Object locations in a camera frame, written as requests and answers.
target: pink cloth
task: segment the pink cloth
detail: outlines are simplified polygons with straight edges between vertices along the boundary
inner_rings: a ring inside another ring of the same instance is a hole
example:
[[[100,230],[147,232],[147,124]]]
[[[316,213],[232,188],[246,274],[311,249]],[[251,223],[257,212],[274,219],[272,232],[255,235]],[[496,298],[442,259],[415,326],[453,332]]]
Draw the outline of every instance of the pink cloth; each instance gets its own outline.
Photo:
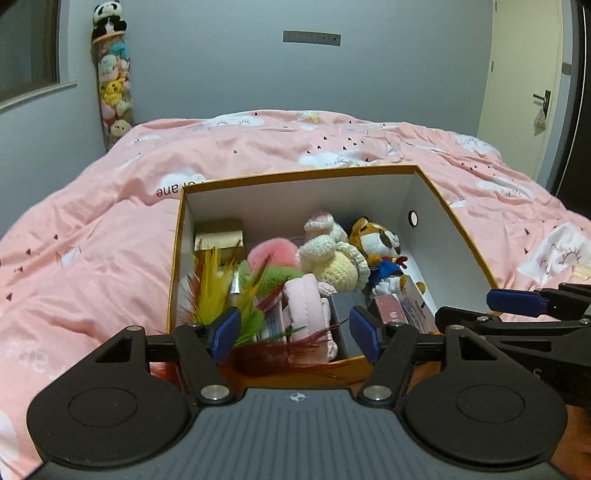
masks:
[[[582,244],[589,243],[591,222],[472,137],[330,112],[258,111],[139,125],[24,213],[0,242],[2,478],[22,478],[39,463],[25,425],[36,393],[125,326],[141,324],[148,333],[165,328],[184,184],[390,163],[424,169],[500,286],[555,287],[573,275],[575,262],[587,262]],[[548,272],[543,280],[533,278],[538,263]]]

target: gray wall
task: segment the gray wall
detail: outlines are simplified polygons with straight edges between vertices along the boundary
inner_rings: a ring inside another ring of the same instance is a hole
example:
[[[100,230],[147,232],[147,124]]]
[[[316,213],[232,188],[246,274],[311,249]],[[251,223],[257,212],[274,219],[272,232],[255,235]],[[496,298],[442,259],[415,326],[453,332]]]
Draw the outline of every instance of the gray wall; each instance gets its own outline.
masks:
[[[90,58],[95,6],[62,2],[60,71],[78,85],[0,112],[0,235],[105,153]]]
[[[135,115],[324,109],[476,134],[491,0],[125,0]],[[283,30],[342,35],[282,43]]]

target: gray plastic base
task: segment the gray plastic base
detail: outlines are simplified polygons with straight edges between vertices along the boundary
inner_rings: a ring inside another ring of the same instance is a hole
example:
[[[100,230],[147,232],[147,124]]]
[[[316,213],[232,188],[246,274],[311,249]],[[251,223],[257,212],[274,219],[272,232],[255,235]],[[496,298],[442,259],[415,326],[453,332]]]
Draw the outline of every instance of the gray plastic base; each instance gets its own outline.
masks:
[[[31,480],[554,480],[549,464],[474,472],[421,450],[396,415],[363,407],[348,390],[250,389],[202,411],[168,451],[115,471],[44,465]]]

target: metal bolt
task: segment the metal bolt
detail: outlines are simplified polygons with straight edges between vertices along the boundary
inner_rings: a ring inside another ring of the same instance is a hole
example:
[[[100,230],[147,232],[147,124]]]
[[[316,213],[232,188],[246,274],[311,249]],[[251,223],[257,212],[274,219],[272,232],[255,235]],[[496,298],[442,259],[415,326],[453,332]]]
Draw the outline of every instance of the metal bolt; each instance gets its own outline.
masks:
[[[208,400],[223,400],[230,394],[230,389],[225,385],[208,385],[201,389],[201,396]]]
[[[392,390],[383,385],[372,385],[363,389],[363,396],[370,400],[382,401],[392,396]]]

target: blue gripper pad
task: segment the blue gripper pad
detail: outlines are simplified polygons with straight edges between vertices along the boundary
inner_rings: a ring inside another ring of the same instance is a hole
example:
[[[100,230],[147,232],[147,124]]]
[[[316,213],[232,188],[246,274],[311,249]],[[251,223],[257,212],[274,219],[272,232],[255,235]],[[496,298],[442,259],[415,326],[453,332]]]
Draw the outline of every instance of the blue gripper pad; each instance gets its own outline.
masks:
[[[539,317],[547,313],[548,301],[535,291],[491,290],[486,304],[494,312],[512,313],[526,317]]]

